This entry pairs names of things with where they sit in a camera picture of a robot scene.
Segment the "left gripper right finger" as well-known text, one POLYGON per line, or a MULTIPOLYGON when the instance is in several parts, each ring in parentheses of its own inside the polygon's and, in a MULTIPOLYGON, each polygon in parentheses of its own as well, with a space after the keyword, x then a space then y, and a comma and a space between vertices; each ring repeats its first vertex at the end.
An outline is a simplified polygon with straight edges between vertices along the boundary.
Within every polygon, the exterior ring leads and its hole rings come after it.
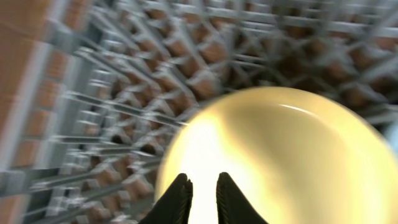
POLYGON ((219 174, 216 204, 219 224, 268 224, 255 211, 227 172, 219 174))

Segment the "yellow round plate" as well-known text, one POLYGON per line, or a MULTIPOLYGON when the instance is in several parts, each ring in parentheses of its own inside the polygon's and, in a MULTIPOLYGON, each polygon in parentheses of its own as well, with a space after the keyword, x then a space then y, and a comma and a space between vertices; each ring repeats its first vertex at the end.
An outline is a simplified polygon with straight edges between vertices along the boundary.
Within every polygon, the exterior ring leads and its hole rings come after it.
POLYGON ((269 223, 397 223, 397 159, 364 119, 323 96, 258 87, 221 97, 174 137, 155 197, 193 182, 190 223, 216 223, 227 172, 269 223))

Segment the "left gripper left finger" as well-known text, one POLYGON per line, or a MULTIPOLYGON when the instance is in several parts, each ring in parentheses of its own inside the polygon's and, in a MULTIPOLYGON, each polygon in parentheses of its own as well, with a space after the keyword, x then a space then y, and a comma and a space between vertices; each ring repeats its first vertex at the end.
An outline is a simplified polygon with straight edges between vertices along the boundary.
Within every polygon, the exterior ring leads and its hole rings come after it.
POLYGON ((193 184, 179 174, 139 224, 187 224, 193 198, 193 184))

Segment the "light blue bowl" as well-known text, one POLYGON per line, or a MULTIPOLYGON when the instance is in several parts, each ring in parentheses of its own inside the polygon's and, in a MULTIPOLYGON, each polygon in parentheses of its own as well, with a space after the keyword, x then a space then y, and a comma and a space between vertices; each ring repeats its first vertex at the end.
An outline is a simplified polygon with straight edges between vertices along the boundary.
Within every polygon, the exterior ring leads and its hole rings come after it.
POLYGON ((390 144, 392 150, 398 152, 398 123, 391 123, 383 132, 385 139, 390 144))

